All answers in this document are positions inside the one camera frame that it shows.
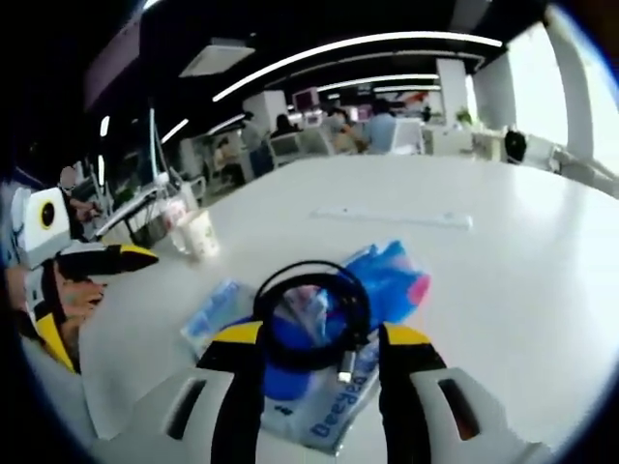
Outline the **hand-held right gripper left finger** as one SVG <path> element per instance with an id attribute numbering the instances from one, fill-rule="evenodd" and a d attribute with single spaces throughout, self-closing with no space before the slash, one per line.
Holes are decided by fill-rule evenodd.
<path id="1" fill-rule="evenodd" d="M 91 448 L 98 463 L 253 463 L 264 410 L 263 325 L 217 333 L 196 367 L 138 400 L 125 428 Z"/>

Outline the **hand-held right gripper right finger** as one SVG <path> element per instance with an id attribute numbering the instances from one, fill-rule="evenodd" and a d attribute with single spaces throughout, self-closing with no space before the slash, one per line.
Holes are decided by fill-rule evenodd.
<path id="1" fill-rule="evenodd" d="M 388 463 L 546 462 L 546 445 L 520 438 L 500 401 L 448 367 L 426 335 L 392 323 L 378 335 Z"/>

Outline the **person's left hand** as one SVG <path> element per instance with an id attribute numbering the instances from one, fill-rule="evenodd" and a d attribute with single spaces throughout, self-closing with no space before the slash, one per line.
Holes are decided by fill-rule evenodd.
<path id="1" fill-rule="evenodd" d="M 58 285 L 59 300 L 68 318 L 89 318 L 103 300 L 106 284 L 67 280 Z"/>

